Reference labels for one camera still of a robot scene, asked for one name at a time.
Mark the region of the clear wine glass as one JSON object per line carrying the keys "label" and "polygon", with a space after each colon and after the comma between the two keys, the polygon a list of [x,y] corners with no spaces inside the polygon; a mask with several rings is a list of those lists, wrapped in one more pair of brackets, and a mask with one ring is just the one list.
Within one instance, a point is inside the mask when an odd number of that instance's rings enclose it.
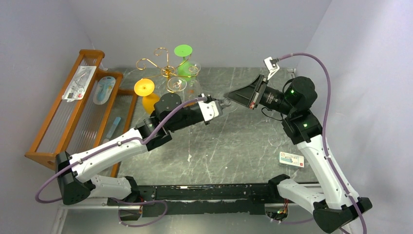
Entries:
{"label": "clear wine glass", "polygon": [[197,79],[199,72],[201,71],[200,63],[196,61],[187,61],[186,67],[184,69],[186,72],[187,86],[185,88],[186,98],[194,99],[197,98],[201,93],[201,85]]}

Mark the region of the clear champagne flute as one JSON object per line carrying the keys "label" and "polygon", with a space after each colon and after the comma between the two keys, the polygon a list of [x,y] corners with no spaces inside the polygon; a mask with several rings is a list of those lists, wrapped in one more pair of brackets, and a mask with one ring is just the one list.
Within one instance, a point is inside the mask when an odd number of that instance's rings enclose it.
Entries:
{"label": "clear champagne flute", "polygon": [[184,91],[187,87],[187,81],[181,77],[172,77],[167,81],[167,91],[184,97]]}

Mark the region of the green plastic wine glass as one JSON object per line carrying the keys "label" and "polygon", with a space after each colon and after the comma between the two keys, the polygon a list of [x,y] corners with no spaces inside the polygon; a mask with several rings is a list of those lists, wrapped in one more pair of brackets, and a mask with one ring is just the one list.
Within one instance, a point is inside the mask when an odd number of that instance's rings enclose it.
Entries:
{"label": "green plastic wine glass", "polygon": [[176,67],[178,76],[191,78],[199,73],[198,68],[189,61],[192,52],[192,47],[187,44],[181,44],[175,47],[175,55],[182,58],[182,61]]}

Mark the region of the orange plastic wine glass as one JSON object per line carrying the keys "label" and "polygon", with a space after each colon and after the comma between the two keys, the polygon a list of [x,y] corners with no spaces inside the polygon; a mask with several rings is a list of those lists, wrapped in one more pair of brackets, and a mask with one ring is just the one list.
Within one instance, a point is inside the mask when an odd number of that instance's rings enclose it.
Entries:
{"label": "orange plastic wine glass", "polygon": [[134,85],[134,92],[142,98],[142,106],[147,114],[155,110],[154,105],[160,100],[154,90],[155,84],[149,78],[143,78]]}

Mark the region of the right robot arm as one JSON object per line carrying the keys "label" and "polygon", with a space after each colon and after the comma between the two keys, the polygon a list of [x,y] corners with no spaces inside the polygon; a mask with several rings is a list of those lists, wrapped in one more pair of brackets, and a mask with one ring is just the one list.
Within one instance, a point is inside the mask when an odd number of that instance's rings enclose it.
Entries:
{"label": "right robot arm", "polygon": [[224,96],[249,109],[262,105],[282,114],[283,130],[308,161],[322,188],[322,193],[316,193],[283,174],[269,180],[270,200],[284,198],[300,205],[328,234],[372,208],[370,199],[360,197],[343,175],[322,135],[322,125],[310,111],[318,96],[310,78],[290,79],[279,91],[258,75],[251,84]]}

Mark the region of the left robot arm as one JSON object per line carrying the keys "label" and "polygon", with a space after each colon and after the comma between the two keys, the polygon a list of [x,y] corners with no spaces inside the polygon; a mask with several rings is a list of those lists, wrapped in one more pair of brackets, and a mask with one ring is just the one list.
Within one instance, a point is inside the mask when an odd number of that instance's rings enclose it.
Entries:
{"label": "left robot arm", "polygon": [[133,177],[114,178],[99,173],[126,158],[168,143],[172,140],[172,132],[199,122],[209,124],[230,106],[231,101],[227,98],[200,94],[183,102],[178,94],[167,93],[155,103],[149,118],[121,136],[82,153],[58,154],[56,174],[63,204],[73,205],[91,197],[115,198],[128,205],[136,203],[139,190]]}

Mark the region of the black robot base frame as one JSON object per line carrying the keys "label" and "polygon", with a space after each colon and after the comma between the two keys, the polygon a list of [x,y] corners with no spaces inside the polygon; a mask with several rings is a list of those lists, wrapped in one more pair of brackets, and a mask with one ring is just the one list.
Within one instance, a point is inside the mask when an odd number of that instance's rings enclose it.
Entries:
{"label": "black robot base frame", "polygon": [[121,202],[107,199],[109,207],[122,209],[123,221],[135,221],[138,217],[160,217],[161,214],[266,215],[283,204],[284,198],[268,183],[141,185]]}

